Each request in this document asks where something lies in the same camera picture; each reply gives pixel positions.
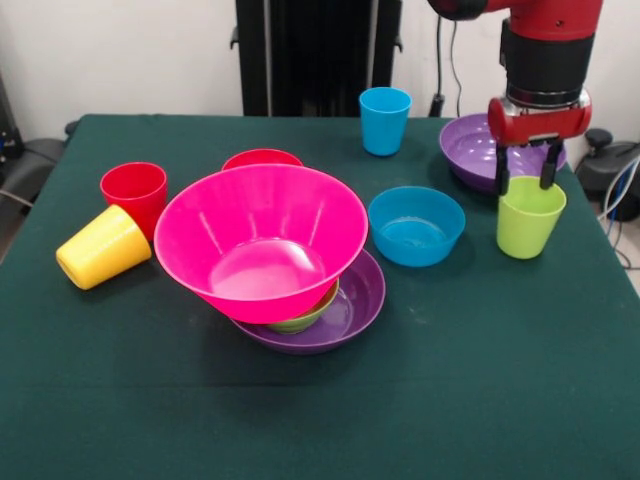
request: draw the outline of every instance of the white wall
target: white wall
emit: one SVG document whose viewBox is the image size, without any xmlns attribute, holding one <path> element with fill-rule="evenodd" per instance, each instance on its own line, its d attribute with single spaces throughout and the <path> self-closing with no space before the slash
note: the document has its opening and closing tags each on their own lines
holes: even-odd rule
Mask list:
<svg viewBox="0 0 640 480">
<path fill-rule="evenodd" d="M 486 110 L 500 95 L 498 12 L 461 23 L 456 65 L 462 111 Z M 640 2 L 605 0 L 587 86 L 593 125 L 620 139 L 640 137 Z M 242 114 L 238 50 L 229 50 L 234 0 L 2 0 L 0 70 L 26 138 L 62 136 L 87 112 Z M 413 115 L 429 110 L 436 87 L 436 16 L 426 0 L 404 0 L 394 85 L 414 97 Z M 445 114 L 456 87 L 445 22 Z M 584 148 L 572 144 L 577 158 Z"/>
<path fill-rule="evenodd" d="M 0 70 L 26 138 L 92 113 L 242 114 L 234 0 L 2 0 Z"/>
<path fill-rule="evenodd" d="M 462 114 L 486 111 L 489 99 L 502 94 L 505 74 L 498 63 L 500 31 L 507 12 L 485 15 L 458 25 L 455 64 L 464 94 Z M 640 140 L 640 2 L 605 0 L 596 36 L 587 89 L 594 103 L 592 126 L 611 130 L 621 140 Z M 404 0 L 401 36 L 404 53 L 397 54 L 394 85 L 414 98 L 413 115 L 429 112 L 436 90 L 436 15 L 426 0 Z M 444 113 L 455 115 L 457 87 L 450 68 L 449 40 L 452 24 L 445 22 Z M 586 150 L 586 142 L 570 142 L 575 163 Z"/>
</svg>

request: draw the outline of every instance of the plastic bowl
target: plastic bowl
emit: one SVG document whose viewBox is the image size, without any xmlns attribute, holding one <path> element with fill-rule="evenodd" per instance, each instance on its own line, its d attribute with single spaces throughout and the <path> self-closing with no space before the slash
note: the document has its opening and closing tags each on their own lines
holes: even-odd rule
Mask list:
<svg viewBox="0 0 640 480">
<path fill-rule="evenodd" d="M 292 335 L 294 333 L 300 333 L 313 325 L 320 315 L 324 313 L 324 311 L 329 308 L 331 302 L 336 298 L 338 294 L 338 288 L 340 287 L 340 280 L 336 280 L 336 283 L 333 284 L 333 287 L 329 289 L 327 293 L 325 293 L 324 297 L 320 299 L 320 301 L 316 304 L 315 307 L 311 309 L 311 311 L 307 312 L 305 315 L 301 317 L 294 318 L 293 320 L 287 320 L 286 322 L 278 322 L 271 323 L 267 325 L 268 328 L 273 330 L 274 332 L 282 333 L 284 335 Z"/>
<path fill-rule="evenodd" d="M 424 187 L 382 192 L 369 206 L 369 221 L 380 253 L 407 267 L 428 267 L 444 260 L 466 223 L 455 200 Z"/>
<path fill-rule="evenodd" d="M 496 178 L 496 141 L 489 130 L 486 113 L 467 115 L 449 122 L 440 133 L 440 148 L 453 173 L 466 185 L 483 193 L 494 194 Z M 547 159 L 548 145 L 511 147 L 507 150 L 511 178 L 540 176 Z M 567 163 L 563 150 L 558 170 Z"/>
<path fill-rule="evenodd" d="M 316 355 L 354 340 L 369 328 L 382 309 L 385 291 L 380 265 L 366 250 L 362 250 L 340 277 L 336 299 L 304 332 L 280 335 L 263 325 L 231 321 L 267 348 L 289 355 Z"/>
<path fill-rule="evenodd" d="M 162 267 L 225 315 L 290 320 L 358 256 L 367 213 L 339 180 L 306 167 L 249 165 L 179 193 L 155 233 Z"/>
<path fill-rule="evenodd" d="M 297 165 L 302 167 L 302 162 L 295 155 L 273 148 L 257 148 L 238 153 L 225 162 L 222 170 L 229 170 L 236 167 L 246 167 L 247 165 L 258 164 L 282 164 Z"/>
</svg>

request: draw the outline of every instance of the blue bowl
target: blue bowl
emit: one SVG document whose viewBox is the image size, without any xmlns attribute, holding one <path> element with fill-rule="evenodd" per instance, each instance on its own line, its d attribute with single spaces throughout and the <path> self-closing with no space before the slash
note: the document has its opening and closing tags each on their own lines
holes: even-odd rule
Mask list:
<svg viewBox="0 0 640 480">
<path fill-rule="evenodd" d="M 424 187 L 382 192 L 369 205 L 369 221 L 380 253 L 406 267 L 428 267 L 447 258 L 466 224 L 454 199 Z"/>
</svg>

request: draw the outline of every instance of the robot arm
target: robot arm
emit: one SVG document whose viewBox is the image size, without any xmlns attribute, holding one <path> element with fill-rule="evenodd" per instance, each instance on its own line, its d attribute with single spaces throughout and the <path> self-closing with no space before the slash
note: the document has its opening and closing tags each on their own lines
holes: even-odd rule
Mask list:
<svg viewBox="0 0 640 480">
<path fill-rule="evenodd" d="M 540 177 L 541 187 L 549 188 L 564 140 L 582 135 L 589 126 L 591 99 L 584 81 L 603 1 L 429 0 L 449 20 L 511 9 L 500 46 L 506 96 L 489 104 L 489 126 L 498 145 L 498 194 L 508 188 L 507 147 L 549 142 Z"/>
</svg>

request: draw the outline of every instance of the yellow cup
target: yellow cup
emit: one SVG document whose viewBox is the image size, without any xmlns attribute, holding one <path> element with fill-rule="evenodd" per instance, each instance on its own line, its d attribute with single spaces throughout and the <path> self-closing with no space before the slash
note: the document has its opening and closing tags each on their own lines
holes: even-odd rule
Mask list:
<svg viewBox="0 0 640 480">
<path fill-rule="evenodd" d="M 151 258 L 151 247 L 133 219 L 112 205 L 56 251 L 69 279 L 89 290 Z"/>
</svg>

